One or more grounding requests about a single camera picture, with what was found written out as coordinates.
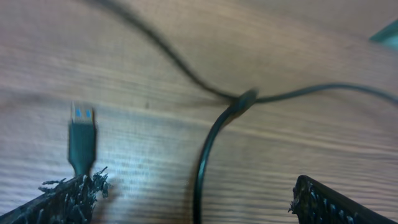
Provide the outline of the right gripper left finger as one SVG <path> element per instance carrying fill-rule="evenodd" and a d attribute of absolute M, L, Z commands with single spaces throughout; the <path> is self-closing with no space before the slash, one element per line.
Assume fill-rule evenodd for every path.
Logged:
<path fill-rule="evenodd" d="M 92 177 L 79 175 L 70 180 L 43 182 L 39 188 L 43 194 L 1 215 L 1 224 L 90 223 L 97 193 L 108 197 L 107 179 L 101 170 Z"/>

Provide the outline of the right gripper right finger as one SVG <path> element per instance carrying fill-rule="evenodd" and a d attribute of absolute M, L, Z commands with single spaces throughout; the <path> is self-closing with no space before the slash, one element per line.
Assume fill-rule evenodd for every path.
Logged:
<path fill-rule="evenodd" d="M 293 194 L 289 211 L 300 224 L 397 224 L 307 175 L 298 176 Z"/>

